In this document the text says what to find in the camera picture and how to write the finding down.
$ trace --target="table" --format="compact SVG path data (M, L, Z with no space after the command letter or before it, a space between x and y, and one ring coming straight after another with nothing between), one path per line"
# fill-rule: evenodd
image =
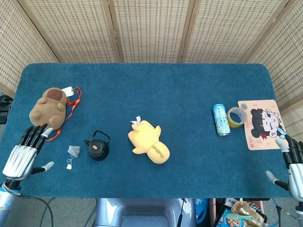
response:
M212 107L228 110L239 100L275 99L268 70L260 64L72 64L28 65L21 77L0 144L0 168L31 125L29 112L50 87L79 86L83 96L61 134L43 146L36 166L50 171L22 183L34 196L99 198L265 198L289 196L265 174L287 180L278 150L250 151L243 127L218 136ZM163 165L135 155L130 121L140 115L160 125L170 149ZM111 137L103 161L87 154L95 130ZM67 170L69 145L81 146Z

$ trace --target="blue and white can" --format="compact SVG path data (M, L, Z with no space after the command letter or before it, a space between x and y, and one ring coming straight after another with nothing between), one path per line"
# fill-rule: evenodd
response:
M226 136L231 133L228 125L225 107L223 104L217 104L213 107L214 121L216 123L219 136Z

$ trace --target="brown plush toy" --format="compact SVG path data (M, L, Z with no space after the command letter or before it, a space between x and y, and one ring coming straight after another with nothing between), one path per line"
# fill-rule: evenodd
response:
M68 98L61 89L47 89L29 113L29 119L34 126L47 123L47 129L57 130L64 123L67 102Z

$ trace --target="yellow plush toy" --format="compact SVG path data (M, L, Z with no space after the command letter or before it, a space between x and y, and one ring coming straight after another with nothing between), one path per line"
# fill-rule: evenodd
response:
M169 149L159 141L160 126L154 128L147 121L141 122L140 117L132 123L133 131L128 133L128 138L135 146L133 153L137 155L147 153L151 161L156 164L166 162L169 158Z

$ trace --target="pink mouse pad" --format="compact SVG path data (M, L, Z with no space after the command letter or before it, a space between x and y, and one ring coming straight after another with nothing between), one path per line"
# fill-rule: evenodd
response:
M285 127L275 100L239 101L247 114L244 123L247 146L250 150L279 149L275 139L285 140Z

